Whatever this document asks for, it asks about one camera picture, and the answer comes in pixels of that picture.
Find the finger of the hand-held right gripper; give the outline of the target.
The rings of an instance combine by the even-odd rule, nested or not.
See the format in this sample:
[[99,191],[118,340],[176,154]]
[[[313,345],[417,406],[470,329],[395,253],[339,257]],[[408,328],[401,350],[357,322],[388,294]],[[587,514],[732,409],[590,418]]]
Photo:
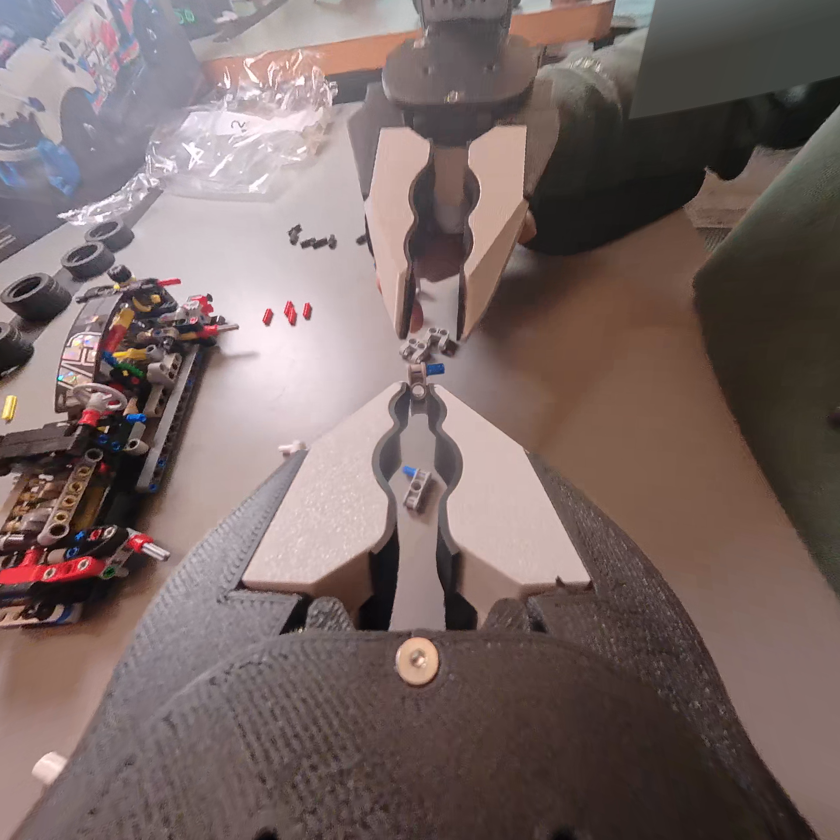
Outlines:
[[433,145],[413,129],[383,128],[364,202],[375,274],[396,337],[407,338],[433,244]]
[[459,275],[458,340],[467,339],[485,315],[528,210],[524,195],[527,128],[497,125],[467,151],[474,198],[466,219],[465,260]]

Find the wooden background desk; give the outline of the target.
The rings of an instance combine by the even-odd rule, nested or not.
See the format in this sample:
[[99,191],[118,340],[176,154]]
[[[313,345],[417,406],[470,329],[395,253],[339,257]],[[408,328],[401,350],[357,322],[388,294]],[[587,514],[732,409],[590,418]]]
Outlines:
[[[523,1],[512,12],[510,32],[531,46],[594,41],[608,34],[614,6],[613,1]],[[326,76],[338,76],[380,69],[395,47],[422,32],[413,2],[291,1],[248,27],[245,21],[231,23],[192,48],[212,81],[250,58],[258,75],[297,49],[316,54]]]

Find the black toy tyre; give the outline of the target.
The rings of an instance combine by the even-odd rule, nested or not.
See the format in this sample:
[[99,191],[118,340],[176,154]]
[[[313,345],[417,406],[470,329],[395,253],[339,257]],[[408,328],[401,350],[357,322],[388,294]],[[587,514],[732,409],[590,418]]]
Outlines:
[[103,243],[84,243],[67,251],[60,265],[76,281],[100,277],[114,265],[115,255]]
[[10,371],[24,366],[34,355],[34,345],[9,322],[1,322],[0,372],[4,377]]
[[53,276],[42,272],[23,276],[1,292],[1,302],[29,322],[48,322],[66,310],[71,301],[70,292]]
[[92,225],[85,232],[85,242],[101,245],[113,254],[127,248],[134,240],[131,226],[117,218]]

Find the black toy set box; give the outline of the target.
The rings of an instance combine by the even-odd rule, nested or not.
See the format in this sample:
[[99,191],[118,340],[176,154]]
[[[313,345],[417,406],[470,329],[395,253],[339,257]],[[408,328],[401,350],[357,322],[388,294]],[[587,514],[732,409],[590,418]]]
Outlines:
[[1,2],[1,259],[117,192],[203,82],[170,2]]

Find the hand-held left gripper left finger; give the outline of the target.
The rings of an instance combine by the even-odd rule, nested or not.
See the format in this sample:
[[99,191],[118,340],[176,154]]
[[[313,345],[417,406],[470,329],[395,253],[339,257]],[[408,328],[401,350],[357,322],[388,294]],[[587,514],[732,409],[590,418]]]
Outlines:
[[361,627],[388,627],[399,568],[397,503],[407,385],[389,385],[295,456],[278,509],[242,577],[254,592],[337,599]]

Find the clear plastic bag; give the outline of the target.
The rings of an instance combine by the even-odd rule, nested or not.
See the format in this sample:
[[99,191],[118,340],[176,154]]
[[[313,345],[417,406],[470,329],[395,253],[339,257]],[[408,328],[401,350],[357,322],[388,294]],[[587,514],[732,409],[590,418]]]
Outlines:
[[143,162],[118,190],[57,215],[74,226],[115,220],[158,193],[223,201],[269,201],[327,139],[337,88],[313,49],[242,59],[210,99],[156,128]]

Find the toy brick car chassis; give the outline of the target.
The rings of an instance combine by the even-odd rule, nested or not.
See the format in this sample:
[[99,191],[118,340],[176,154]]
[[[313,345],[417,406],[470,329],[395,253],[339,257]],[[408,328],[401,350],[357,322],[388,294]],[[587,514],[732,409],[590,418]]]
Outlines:
[[73,298],[53,423],[2,434],[1,627],[78,623],[137,566],[170,559],[138,529],[174,465],[207,357],[238,329],[210,292],[126,266]]

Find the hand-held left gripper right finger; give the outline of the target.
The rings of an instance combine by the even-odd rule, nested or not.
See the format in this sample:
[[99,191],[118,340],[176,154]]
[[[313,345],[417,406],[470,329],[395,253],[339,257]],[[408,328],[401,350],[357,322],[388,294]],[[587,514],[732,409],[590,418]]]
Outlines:
[[437,574],[446,625],[478,625],[498,601],[525,603],[592,579],[524,447],[441,385],[430,388]]

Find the person's right hand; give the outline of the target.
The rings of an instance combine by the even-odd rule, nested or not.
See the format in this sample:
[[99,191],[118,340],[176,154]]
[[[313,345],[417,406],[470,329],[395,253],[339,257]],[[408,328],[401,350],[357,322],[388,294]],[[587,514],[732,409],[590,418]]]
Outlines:
[[465,233],[450,234],[437,228],[422,228],[411,241],[413,272],[412,313],[409,332],[416,333],[424,325],[421,299],[422,283],[435,283],[458,277],[466,257]]

